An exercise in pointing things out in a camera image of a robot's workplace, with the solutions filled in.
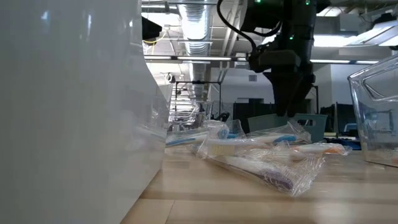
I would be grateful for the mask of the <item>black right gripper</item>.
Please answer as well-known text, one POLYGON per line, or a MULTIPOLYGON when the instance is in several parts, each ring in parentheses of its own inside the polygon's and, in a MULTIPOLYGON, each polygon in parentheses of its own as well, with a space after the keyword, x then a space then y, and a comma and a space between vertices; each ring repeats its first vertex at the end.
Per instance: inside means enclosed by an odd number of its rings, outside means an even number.
POLYGON ((277 116, 294 117, 314 83, 313 63, 308 50, 255 50, 248 54, 249 69, 261 73, 302 73, 305 75, 294 95, 294 81, 287 75, 271 76, 277 116))

